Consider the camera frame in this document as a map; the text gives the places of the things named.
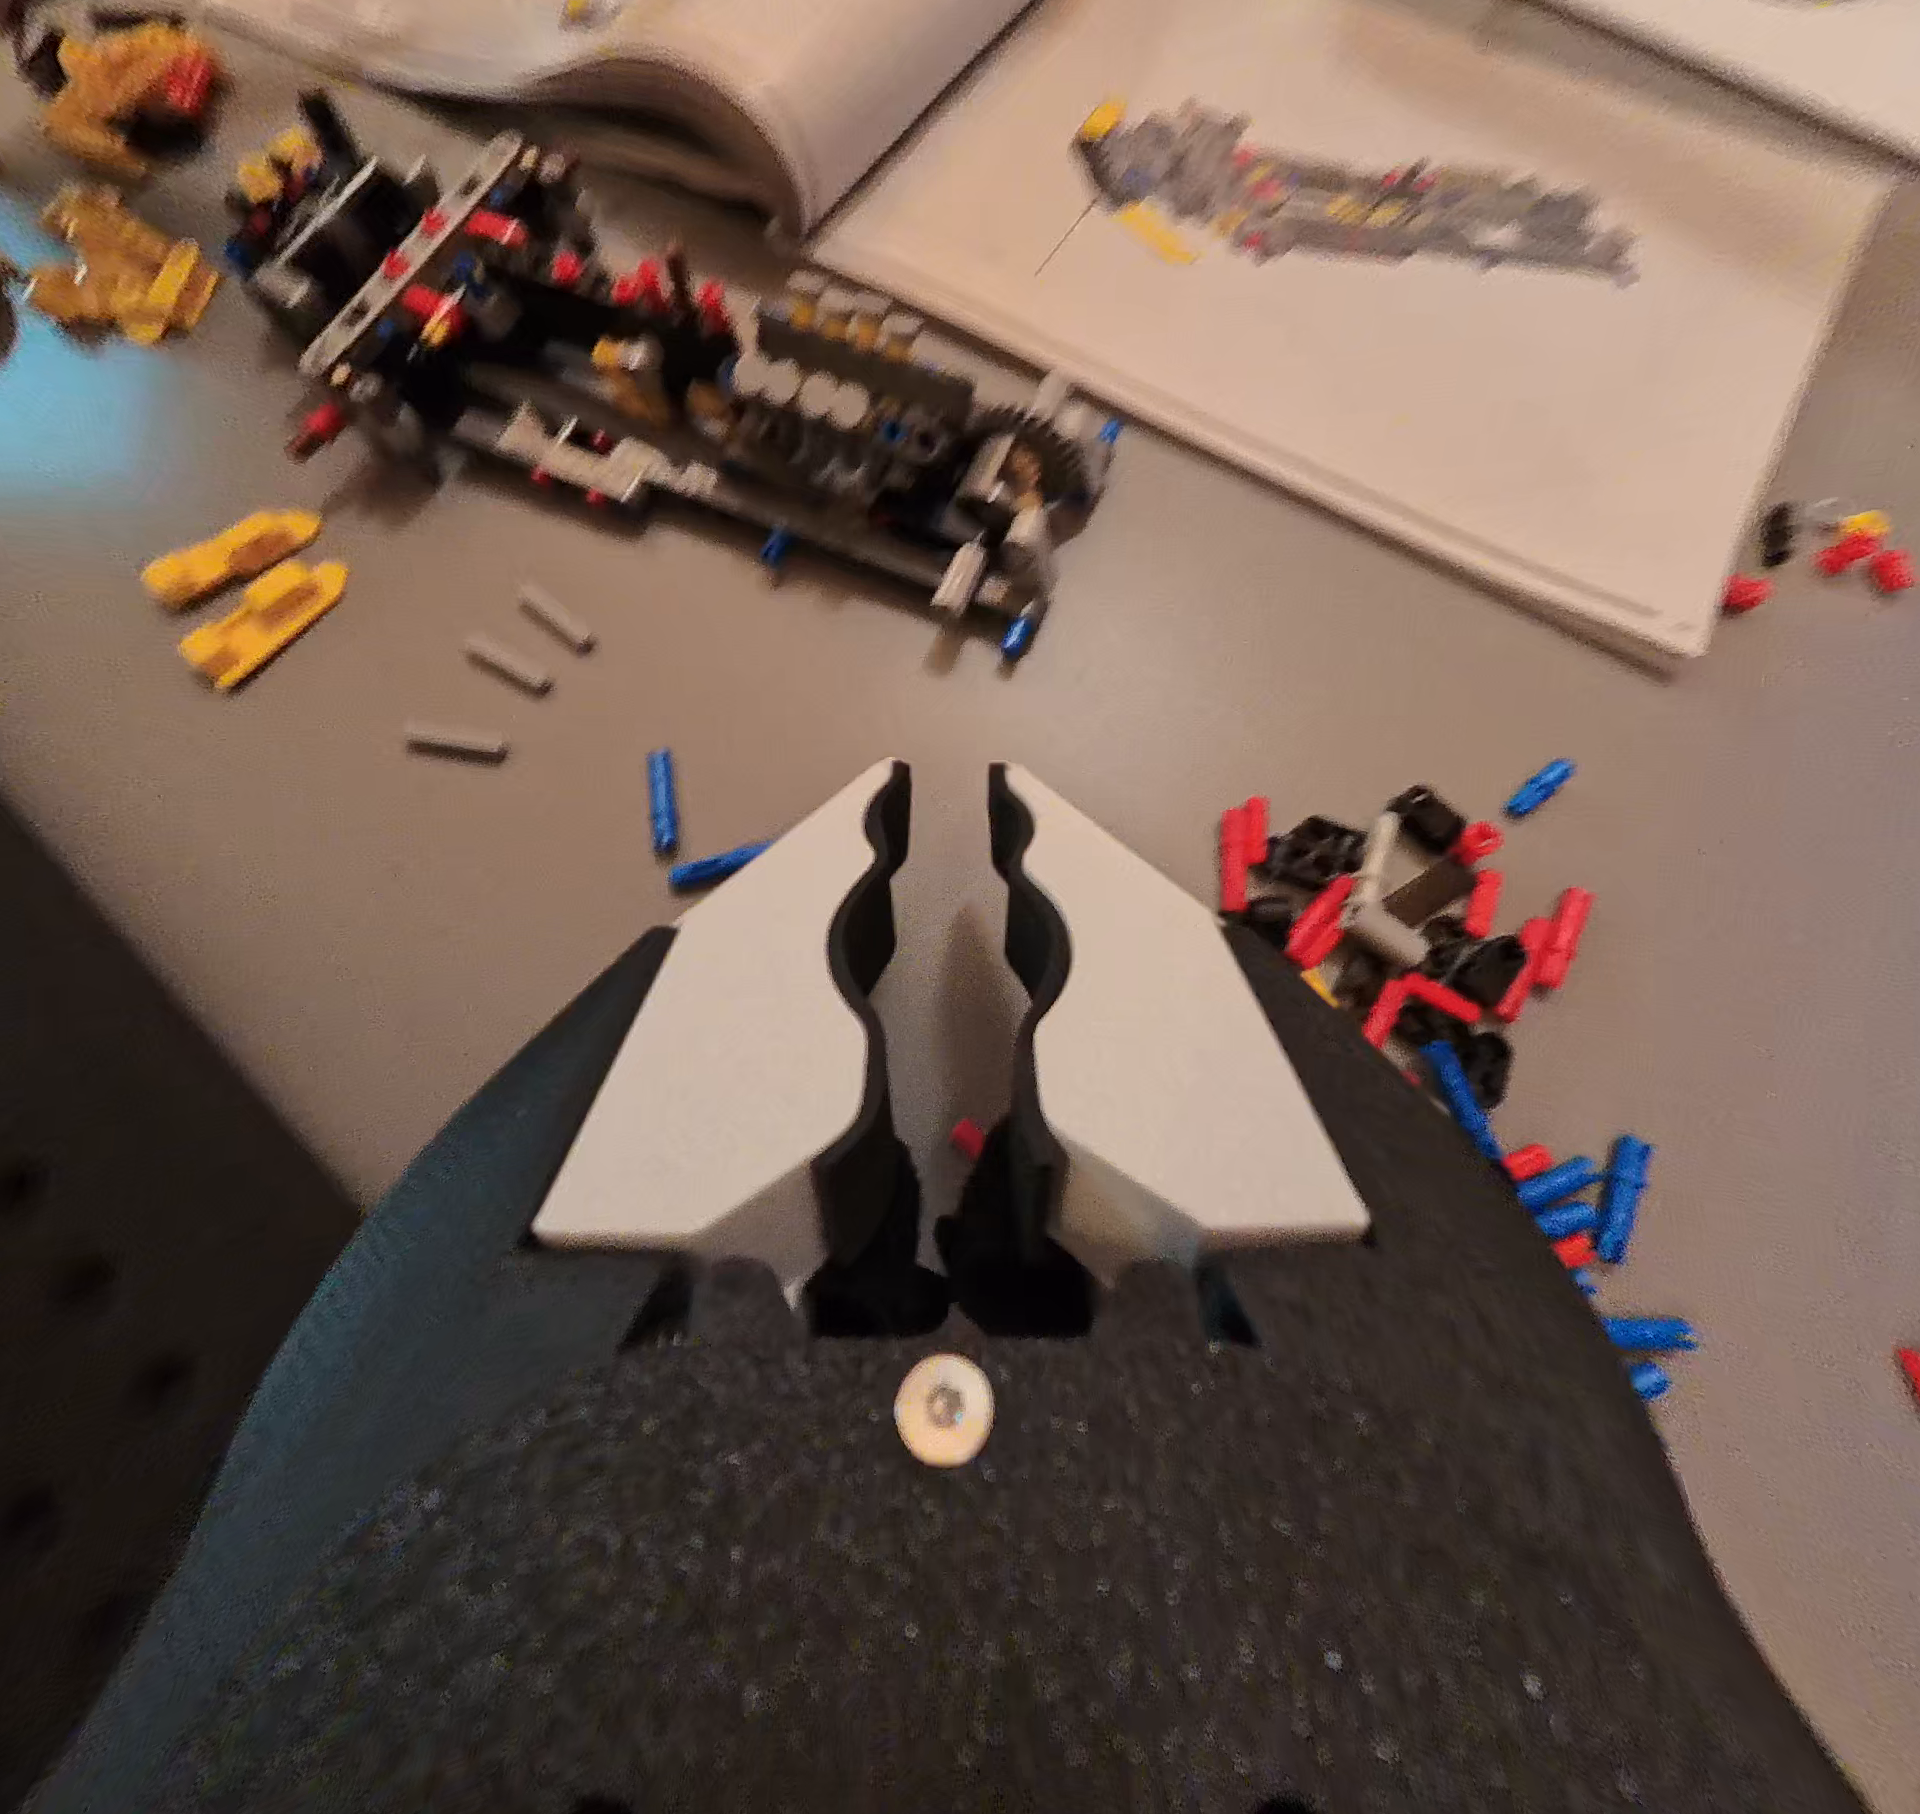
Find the pile of small lego pins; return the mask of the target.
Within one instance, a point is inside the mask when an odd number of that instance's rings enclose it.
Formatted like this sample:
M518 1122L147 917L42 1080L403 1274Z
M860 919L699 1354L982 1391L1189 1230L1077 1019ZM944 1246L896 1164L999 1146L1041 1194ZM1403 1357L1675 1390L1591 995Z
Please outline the pile of small lego pins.
M1568 1156L1499 1119L1516 1018L1559 984L1591 900L1571 891L1503 926L1499 845L1427 788L1366 828L1308 815L1271 834L1261 797L1219 817L1219 927L1236 959L1264 943L1257 988L1287 968L1317 995L1282 1037L1372 1211L1356 1244L1226 1257L1219 1306L1277 1357L1338 1375L1555 1408L1606 1374L1652 1410L1699 1333L1596 1298L1629 1246L1648 1142Z

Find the white instruction booklet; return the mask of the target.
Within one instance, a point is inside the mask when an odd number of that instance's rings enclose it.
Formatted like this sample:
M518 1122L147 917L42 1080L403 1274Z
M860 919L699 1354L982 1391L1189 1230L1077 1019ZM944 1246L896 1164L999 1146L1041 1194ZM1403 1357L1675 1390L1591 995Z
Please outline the white instruction booklet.
M807 265L1652 658L1703 655L1890 190L1383 0L203 0L555 111Z

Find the yellow lego panel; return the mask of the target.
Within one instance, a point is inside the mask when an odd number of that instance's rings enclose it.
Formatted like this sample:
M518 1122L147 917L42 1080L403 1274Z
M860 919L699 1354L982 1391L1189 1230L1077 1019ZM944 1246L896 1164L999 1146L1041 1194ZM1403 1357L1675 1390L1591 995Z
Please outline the yellow lego panel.
M300 554L322 529L320 511L259 508L198 543L158 554L140 571L140 585L156 606L183 613Z
M180 660L217 693L233 693L343 600L349 567L287 559L252 579L232 610L177 642Z

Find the pile of yellow lego pieces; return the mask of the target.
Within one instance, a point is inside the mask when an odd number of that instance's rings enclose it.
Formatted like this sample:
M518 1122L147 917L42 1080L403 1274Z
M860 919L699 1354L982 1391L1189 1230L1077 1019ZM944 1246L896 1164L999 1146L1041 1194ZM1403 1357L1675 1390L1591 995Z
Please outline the pile of yellow lego pieces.
M84 172L42 212L66 263L31 272L31 308L77 339L156 346L190 334L218 273L123 192L203 153L227 88L218 52L180 16L101 16L88 32L50 29L27 78L42 137Z

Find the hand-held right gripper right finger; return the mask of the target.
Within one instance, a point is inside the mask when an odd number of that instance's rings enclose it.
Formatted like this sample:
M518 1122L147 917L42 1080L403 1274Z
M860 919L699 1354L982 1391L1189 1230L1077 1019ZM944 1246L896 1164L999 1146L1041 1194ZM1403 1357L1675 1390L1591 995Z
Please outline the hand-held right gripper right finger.
M985 775L1025 993L941 1262L982 1331L1072 1338L1129 1268L1363 1244L1372 1218L1219 922L1034 771Z

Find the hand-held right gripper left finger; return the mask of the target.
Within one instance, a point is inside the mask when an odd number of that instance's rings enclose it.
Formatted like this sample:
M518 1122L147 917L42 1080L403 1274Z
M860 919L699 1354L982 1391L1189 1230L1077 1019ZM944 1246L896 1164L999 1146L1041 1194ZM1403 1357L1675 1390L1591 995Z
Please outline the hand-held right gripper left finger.
M760 1262L816 1331L940 1327L872 993L913 773L877 761L661 929L628 1031L531 1223L565 1253Z

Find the lego car chassis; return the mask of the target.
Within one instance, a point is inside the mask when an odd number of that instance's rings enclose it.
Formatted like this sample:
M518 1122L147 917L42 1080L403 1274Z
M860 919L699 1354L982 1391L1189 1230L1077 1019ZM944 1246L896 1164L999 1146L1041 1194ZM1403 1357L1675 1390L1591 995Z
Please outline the lego car chassis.
M687 505L996 623L1020 664L1061 542L1101 500L1118 421L1064 376L996 399L921 314L813 269L747 301L682 244L622 265L575 154L518 132L398 170L325 91L227 188L227 262L298 346L287 457L350 434L441 482L481 462L584 505Z

